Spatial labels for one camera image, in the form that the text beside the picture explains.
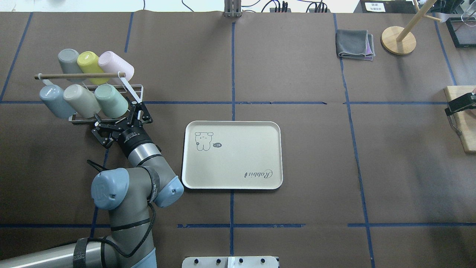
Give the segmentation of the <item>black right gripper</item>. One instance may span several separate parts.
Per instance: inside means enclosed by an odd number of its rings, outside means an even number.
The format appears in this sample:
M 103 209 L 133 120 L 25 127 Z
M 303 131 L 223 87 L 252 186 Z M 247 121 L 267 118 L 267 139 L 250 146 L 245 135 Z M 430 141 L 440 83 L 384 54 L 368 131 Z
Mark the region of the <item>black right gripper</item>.
M 447 117 L 467 109 L 476 108 L 476 97 L 474 93 L 466 93 L 454 100 L 448 102 L 448 107 L 445 109 Z

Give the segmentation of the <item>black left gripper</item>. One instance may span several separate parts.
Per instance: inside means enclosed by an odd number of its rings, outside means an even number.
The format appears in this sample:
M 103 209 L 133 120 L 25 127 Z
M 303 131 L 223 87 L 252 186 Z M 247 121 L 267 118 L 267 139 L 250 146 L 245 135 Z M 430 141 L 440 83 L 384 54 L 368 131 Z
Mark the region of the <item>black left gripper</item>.
M 110 148 L 117 142 L 124 155 L 128 157 L 137 147 L 153 143 L 142 127 L 143 124 L 152 123 L 153 118 L 143 102 L 131 101 L 129 98 L 126 100 L 130 105 L 127 119 L 102 120 L 99 114 L 94 114 L 96 122 L 91 132 L 104 148 Z

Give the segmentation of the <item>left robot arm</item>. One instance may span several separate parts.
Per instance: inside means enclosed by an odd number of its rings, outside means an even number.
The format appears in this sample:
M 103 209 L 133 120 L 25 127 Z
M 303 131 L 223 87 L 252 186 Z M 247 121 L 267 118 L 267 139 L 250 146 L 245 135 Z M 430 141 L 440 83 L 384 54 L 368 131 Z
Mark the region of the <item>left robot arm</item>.
M 91 184 L 97 208 L 109 213 L 111 234 L 86 237 L 34 254 L 1 261 L 2 268 L 156 268 L 152 227 L 155 207 L 168 207 L 184 192 L 179 177 L 153 143 L 144 124 L 153 121 L 143 102 L 131 102 L 126 118 L 114 123 L 97 114 L 94 136 L 104 147 L 113 142 L 122 149 L 132 168 L 99 170 Z

